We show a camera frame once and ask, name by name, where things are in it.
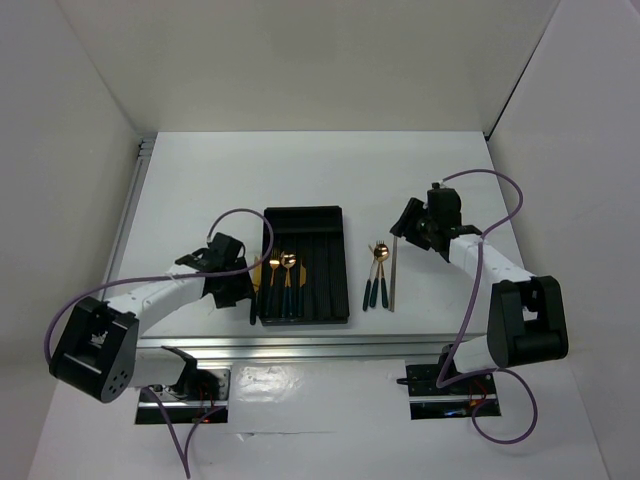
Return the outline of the gold knife green handle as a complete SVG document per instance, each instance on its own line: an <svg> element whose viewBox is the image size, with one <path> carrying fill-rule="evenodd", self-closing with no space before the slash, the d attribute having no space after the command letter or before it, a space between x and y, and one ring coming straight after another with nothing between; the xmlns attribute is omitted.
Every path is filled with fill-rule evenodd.
<svg viewBox="0 0 640 480"><path fill-rule="evenodd" d="M297 304L297 317L304 317L305 309L305 285L307 281L307 269L304 262L300 262L299 265L299 282L298 282L298 304Z"/></svg>
<svg viewBox="0 0 640 480"><path fill-rule="evenodd" d="M251 303L250 317L249 317L249 322L251 325L255 325L257 323L259 292L260 292L261 277L262 277L261 275L262 263L259 261L258 256L254 257L254 262L257 264L257 266L255 269L252 270L252 285L253 285L254 296Z"/></svg>

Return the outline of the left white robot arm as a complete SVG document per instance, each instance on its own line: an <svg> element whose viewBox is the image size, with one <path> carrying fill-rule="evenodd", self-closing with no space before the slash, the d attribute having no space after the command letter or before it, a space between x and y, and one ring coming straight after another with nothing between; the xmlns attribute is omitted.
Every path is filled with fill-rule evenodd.
<svg viewBox="0 0 640 480"><path fill-rule="evenodd" d="M99 300L90 293L73 300L71 314L56 347L45 335L49 373L108 404L127 388L160 384L176 399L198 387L197 360L185 351L161 345L149 351L138 340L151 327L206 296L218 307L254 297L250 266L243 257L212 262L187 255L164 275L141 277L130 292Z"/></svg>

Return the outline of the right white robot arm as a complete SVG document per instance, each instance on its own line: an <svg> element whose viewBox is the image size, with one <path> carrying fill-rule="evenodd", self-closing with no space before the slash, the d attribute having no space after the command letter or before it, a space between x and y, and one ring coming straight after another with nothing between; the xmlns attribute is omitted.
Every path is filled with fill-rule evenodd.
<svg viewBox="0 0 640 480"><path fill-rule="evenodd" d="M461 198L435 184L425 202L409 199L391 233L474 279L469 311L482 288L489 293L486 333L458 337L443 351L436 379L448 392L460 391L471 376L510 367L560 360L569 352L562 291L552 276L536 276L489 245L484 233L462 222Z"/></svg>

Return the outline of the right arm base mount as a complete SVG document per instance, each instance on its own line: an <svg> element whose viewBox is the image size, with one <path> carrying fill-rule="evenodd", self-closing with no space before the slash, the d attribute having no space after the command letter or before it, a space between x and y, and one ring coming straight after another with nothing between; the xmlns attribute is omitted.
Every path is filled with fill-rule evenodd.
<svg viewBox="0 0 640 480"><path fill-rule="evenodd" d="M465 379L439 389L436 380L440 368L435 364L407 365L404 378L396 380L407 388L412 420L470 418L476 407L478 417L501 415L493 377L484 375Z"/></svg>

